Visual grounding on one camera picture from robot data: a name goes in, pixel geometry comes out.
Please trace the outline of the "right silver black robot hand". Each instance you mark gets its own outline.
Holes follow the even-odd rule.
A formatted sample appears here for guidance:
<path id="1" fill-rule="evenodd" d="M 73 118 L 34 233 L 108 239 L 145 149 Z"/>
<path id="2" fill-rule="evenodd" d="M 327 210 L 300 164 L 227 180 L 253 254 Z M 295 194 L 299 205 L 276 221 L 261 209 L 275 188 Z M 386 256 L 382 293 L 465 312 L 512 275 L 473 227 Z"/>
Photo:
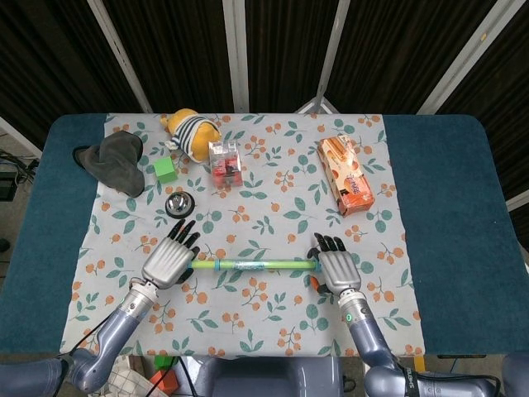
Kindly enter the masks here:
<path id="1" fill-rule="evenodd" d="M 308 259 L 315 259 L 321 267 L 325 278 L 323 284 L 313 285 L 319 294 L 332 293 L 340 296 L 348 289 L 358 291 L 361 278 L 352 254 L 347 251 L 344 242 L 339 237 L 315 232 L 318 247 L 313 247 L 307 253 Z"/>

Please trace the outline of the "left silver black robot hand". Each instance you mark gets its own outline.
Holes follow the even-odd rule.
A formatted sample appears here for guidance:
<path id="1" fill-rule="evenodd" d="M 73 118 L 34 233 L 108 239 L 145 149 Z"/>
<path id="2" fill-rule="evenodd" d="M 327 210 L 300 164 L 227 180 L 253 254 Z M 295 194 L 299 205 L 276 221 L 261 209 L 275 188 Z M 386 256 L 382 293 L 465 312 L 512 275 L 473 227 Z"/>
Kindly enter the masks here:
<path id="1" fill-rule="evenodd" d="M 192 273 L 191 263 L 200 252 L 196 241 L 199 232 L 191 232 L 195 221 L 180 219 L 164 237 L 142 266 L 144 280 L 158 289 L 182 284 Z"/>

